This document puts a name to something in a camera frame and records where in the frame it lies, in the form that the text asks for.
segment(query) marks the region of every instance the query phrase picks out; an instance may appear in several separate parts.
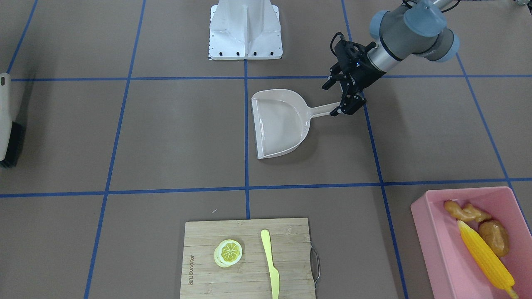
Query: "blue joint cap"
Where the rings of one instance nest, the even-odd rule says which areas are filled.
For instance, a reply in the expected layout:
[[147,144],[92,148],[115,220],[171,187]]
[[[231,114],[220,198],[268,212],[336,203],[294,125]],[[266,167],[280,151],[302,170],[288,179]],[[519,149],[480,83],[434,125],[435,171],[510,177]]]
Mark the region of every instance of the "blue joint cap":
[[435,37],[447,27],[445,16],[430,0],[421,0],[407,10],[403,20],[410,30],[425,37]]
[[369,23],[369,34],[373,39],[380,38],[380,25],[383,22],[384,15],[389,11],[379,11],[376,13]]
[[435,60],[435,62],[446,62],[447,60],[453,58],[457,53],[458,49],[460,48],[460,38],[458,38],[458,35],[456,35],[453,32],[454,40],[453,44],[451,45],[451,48],[447,52],[447,54],[443,55],[442,58]]

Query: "black cable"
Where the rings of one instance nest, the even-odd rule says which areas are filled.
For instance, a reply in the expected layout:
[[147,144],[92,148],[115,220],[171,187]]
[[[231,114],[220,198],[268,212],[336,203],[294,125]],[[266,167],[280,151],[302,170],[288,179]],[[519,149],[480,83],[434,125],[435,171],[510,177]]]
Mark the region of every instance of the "black cable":
[[332,52],[332,54],[333,54],[334,56],[336,56],[336,53],[334,53],[334,50],[333,50],[333,43],[334,43],[334,40],[336,39],[337,36],[339,36],[341,40],[345,40],[344,34],[341,33],[340,31],[337,32],[337,33],[333,36],[333,38],[332,38],[332,40],[331,40],[330,48],[331,48],[331,52]]
[[[448,12],[448,11],[450,11],[451,9],[457,7],[458,4],[460,3],[460,1],[462,1],[462,0],[456,0],[456,3],[455,3],[453,6],[449,7],[448,9],[446,9],[446,10],[444,10],[444,11],[442,11],[442,12]],[[412,5],[408,4],[408,1],[407,1],[407,0],[403,0],[403,4],[406,5],[406,7],[410,8],[410,9],[412,8]]]

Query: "robotic arm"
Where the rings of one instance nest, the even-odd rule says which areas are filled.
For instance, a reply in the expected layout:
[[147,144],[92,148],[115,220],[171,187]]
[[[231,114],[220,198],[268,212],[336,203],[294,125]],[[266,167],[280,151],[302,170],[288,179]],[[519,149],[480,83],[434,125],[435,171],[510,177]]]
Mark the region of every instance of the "robotic arm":
[[[451,59],[458,51],[460,40],[447,28],[445,11],[441,11],[451,2],[403,0],[403,4],[393,12],[378,12],[370,23],[370,34],[376,41],[367,46],[347,41],[341,32],[336,33],[330,48],[338,62],[330,68],[329,79],[322,88],[328,90],[338,81],[342,88],[342,100],[330,115],[353,115],[366,103],[362,90],[410,54],[435,62]],[[338,36],[340,41],[333,49]]]

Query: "brush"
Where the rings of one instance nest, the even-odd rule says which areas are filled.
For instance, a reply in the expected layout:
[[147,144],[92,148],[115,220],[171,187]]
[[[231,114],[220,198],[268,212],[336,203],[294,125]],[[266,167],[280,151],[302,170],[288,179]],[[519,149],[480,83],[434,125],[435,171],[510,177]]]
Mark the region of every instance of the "brush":
[[0,74],[0,167],[16,165],[22,150],[24,128],[13,121],[10,114],[11,76]]

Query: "gray surface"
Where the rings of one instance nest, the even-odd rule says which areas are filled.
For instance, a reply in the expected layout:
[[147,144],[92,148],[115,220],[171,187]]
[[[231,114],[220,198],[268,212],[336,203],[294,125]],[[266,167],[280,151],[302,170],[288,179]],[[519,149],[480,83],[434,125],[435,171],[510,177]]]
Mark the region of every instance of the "gray surface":
[[109,196],[91,298],[179,298],[185,222],[243,219],[244,203],[242,191]]
[[0,298],[80,298],[101,196],[0,201]]
[[379,187],[254,190],[250,197],[253,218],[308,217],[321,262],[318,298],[400,297]]
[[[344,1],[354,40],[369,43],[373,14],[399,2]],[[0,4],[2,71],[33,3]],[[317,106],[338,101],[339,88],[321,90],[323,79],[205,78],[245,74],[243,61],[206,59],[209,8],[216,3],[146,1],[132,76],[202,78],[134,78],[128,85],[142,1],[38,1],[11,71],[19,80],[12,85],[12,113],[27,135],[19,165],[0,169],[0,221],[6,228],[0,232],[0,297],[81,298],[90,291],[89,298],[178,298],[184,223],[246,218],[250,190],[252,218],[309,217],[322,256],[318,298],[404,298],[364,111],[314,119],[296,151],[258,161],[246,98],[288,88]],[[330,39],[337,31],[347,33],[342,1],[273,4],[280,9],[284,57],[249,61],[247,74],[327,75],[335,62]],[[530,221],[532,18],[510,0],[463,1],[447,16],[462,39],[461,61],[473,75],[486,125]],[[479,77],[489,74],[526,77]],[[368,88],[368,113],[383,181],[411,184],[386,186],[387,200],[409,298],[428,299],[410,204],[429,189],[508,180],[456,58],[439,64],[410,57],[388,75],[408,78],[383,78]],[[31,82],[83,77],[112,81]],[[331,188],[335,184],[351,187]],[[125,190],[141,194],[118,195]]]

